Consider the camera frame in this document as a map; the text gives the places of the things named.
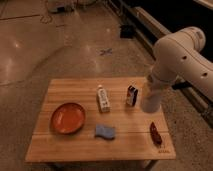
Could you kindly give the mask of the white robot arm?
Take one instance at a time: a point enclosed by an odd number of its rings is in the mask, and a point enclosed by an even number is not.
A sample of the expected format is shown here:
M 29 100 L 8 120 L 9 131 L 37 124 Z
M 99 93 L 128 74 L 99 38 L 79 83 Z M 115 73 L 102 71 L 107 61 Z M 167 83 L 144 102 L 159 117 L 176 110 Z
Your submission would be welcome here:
M 205 34 L 198 27 L 186 27 L 158 39 L 146 96 L 161 93 L 180 76 L 213 101 L 213 63 L 201 55 L 205 43 Z

